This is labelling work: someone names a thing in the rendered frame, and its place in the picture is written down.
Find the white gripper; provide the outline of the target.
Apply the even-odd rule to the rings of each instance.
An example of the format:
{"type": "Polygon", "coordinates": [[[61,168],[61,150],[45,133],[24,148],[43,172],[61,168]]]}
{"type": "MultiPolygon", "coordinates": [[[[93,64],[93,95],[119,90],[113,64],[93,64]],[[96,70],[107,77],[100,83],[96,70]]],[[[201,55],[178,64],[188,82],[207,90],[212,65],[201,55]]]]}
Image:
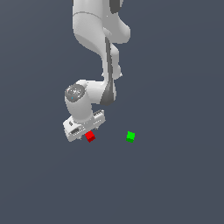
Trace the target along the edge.
{"type": "Polygon", "coordinates": [[[89,131],[98,130],[99,127],[106,121],[104,110],[100,109],[93,113],[93,117],[84,123],[77,123],[73,117],[70,116],[63,122],[66,138],[69,142],[76,139],[82,139],[89,131]]]}

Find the red cube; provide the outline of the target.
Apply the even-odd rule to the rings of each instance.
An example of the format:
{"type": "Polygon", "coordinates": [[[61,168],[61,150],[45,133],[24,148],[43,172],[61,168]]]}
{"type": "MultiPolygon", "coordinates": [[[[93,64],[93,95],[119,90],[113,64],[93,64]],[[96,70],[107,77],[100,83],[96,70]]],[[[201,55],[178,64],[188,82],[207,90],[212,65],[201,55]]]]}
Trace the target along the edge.
{"type": "Polygon", "coordinates": [[[95,140],[95,135],[92,131],[87,132],[85,134],[85,137],[89,142],[92,142],[93,140],[95,140]]]}

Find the green cube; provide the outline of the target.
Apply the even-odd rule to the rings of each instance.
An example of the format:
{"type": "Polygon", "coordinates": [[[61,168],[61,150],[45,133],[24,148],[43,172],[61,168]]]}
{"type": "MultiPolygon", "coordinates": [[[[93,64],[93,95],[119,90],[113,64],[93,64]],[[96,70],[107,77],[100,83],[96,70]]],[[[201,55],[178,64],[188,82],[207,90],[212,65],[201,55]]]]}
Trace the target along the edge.
{"type": "Polygon", "coordinates": [[[130,143],[133,143],[134,140],[135,140],[135,133],[129,131],[129,132],[127,133],[127,136],[126,136],[126,141],[127,141],[127,142],[130,142],[130,143]]]}

